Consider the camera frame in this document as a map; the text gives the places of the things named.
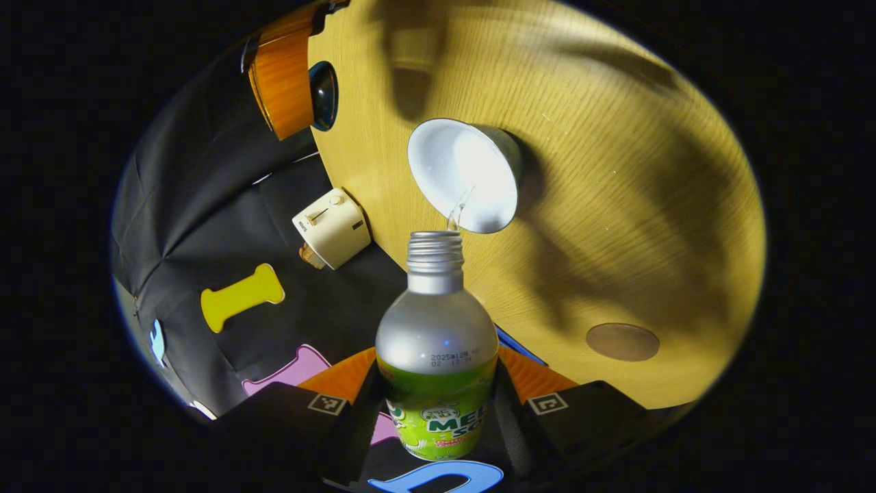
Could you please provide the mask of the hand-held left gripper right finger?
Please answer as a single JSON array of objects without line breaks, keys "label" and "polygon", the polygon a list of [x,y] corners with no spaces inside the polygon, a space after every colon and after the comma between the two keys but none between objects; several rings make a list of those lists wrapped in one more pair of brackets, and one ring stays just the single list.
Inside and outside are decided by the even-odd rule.
[{"label": "hand-held left gripper right finger", "polygon": [[651,433],[651,413],[613,385],[578,384],[506,347],[498,349],[492,405],[526,480],[578,479]]}]

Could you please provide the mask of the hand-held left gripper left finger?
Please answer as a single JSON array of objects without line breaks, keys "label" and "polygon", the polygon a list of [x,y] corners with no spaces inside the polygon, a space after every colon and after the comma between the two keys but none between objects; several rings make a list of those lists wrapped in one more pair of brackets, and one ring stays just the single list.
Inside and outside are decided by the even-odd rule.
[{"label": "hand-held left gripper left finger", "polygon": [[371,348],[298,385],[268,384],[211,429],[254,472],[348,485],[362,473],[385,397]]}]

